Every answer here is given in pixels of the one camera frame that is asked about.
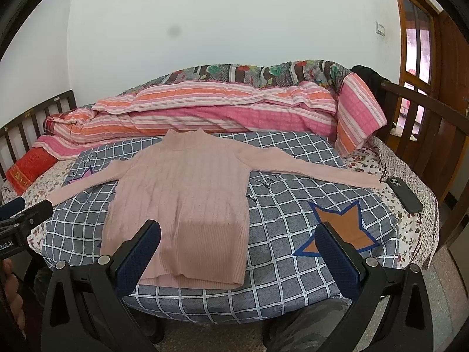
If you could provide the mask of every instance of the speckled floor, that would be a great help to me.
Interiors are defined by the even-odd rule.
[[[445,217],[448,208],[442,207],[440,211],[442,217]],[[468,317],[469,301],[458,270],[446,247],[435,254],[430,268],[423,274],[433,319],[434,350],[442,352],[451,343]],[[386,303],[385,299],[377,306],[375,315],[358,343],[356,351],[369,345],[384,313]],[[159,345],[159,349],[162,352],[265,351],[261,333],[261,322],[203,326],[170,321],[167,323],[165,339]]]

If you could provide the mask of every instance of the sweater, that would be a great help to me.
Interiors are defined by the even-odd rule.
[[[129,160],[54,190],[53,205],[94,185],[119,180],[105,219],[100,253],[112,255],[146,220],[161,241],[140,284],[231,289],[243,284],[249,235],[246,191],[251,170],[303,175],[363,188],[374,175],[295,159],[280,148],[256,148],[203,130],[169,130]]]

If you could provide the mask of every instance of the black smartphone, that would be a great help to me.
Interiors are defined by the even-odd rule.
[[[400,177],[389,177],[386,182],[409,214],[418,213],[424,208],[417,196]]]

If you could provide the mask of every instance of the wooden bed rail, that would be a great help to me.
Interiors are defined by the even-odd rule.
[[[406,158],[405,162],[420,178],[422,178],[425,169],[428,166],[432,153],[438,152],[438,150],[435,149],[435,144],[437,143],[436,138],[442,121],[455,127],[449,152],[447,155],[441,156],[443,158],[446,156],[446,159],[442,160],[443,167],[439,176],[434,176],[434,178],[436,178],[436,184],[432,186],[435,196],[442,197],[452,180],[454,171],[456,170],[458,160],[460,159],[464,148],[466,136],[469,136],[469,118],[466,118],[464,115],[439,100],[397,84],[383,81],[381,83],[381,88],[386,91],[383,111],[385,112],[388,124],[377,132],[377,136],[383,142],[388,140],[399,97],[409,100],[409,110],[407,112],[402,136],[399,139],[396,155],[404,160],[403,157],[409,144],[414,143],[414,156],[412,158]],[[420,132],[417,135],[417,142],[415,143],[410,142],[410,137],[412,136],[412,128],[414,127],[419,105],[425,108],[426,111]],[[440,228],[438,248],[446,243],[453,230],[463,219],[468,208],[469,181],[466,183],[463,193],[461,194],[456,206],[451,211],[449,218]]]
[[[53,106],[53,105],[57,106],[57,110],[59,112],[63,112],[61,101],[65,100],[65,99],[67,100],[67,102],[69,104],[70,110],[73,110],[73,109],[77,108],[77,103],[75,102],[75,97],[74,97],[73,91],[69,90],[69,91],[63,92],[59,95],[56,95],[56,96],[54,96],[50,99],[47,99],[44,102],[41,102],[41,103],[37,104],[33,108],[27,110],[26,112],[23,112],[21,115],[18,115],[12,121],[10,121],[9,123],[6,123],[6,125],[4,125],[2,128],[0,128],[0,138],[5,137],[6,145],[8,146],[8,150],[10,152],[11,160],[14,163],[16,162],[16,155],[15,155],[15,151],[13,150],[13,146],[12,146],[11,139],[10,139],[10,136],[9,136],[9,131],[11,129],[15,128],[15,127],[18,127],[18,129],[20,131],[21,140],[23,142],[24,151],[25,152],[29,151],[30,145],[28,143],[28,139],[27,139],[26,133],[24,131],[23,122],[25,120],[31,118],[32,125],[34,127],[34,132],[36,134],[36,139],[38,139],[41,136],[41,131],[39,130],[39,124],[38,124],[38,120],[36,118],[36,115],[39,112],[44,111],[46,117],[50,116],[49,107]],[[5,171],[4,171],[4,169],[1,165],[0,165],[0,175],[2,176],[2,179],[6,178],[5,177]]]

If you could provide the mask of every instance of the sweater collar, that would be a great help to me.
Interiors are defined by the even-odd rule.
[[[161,142],[173,150],[182,150],[196,146],[205,135],[205,131],[201,128],[196,131],[187,132],[176,132],[173,129],[169,129]]]

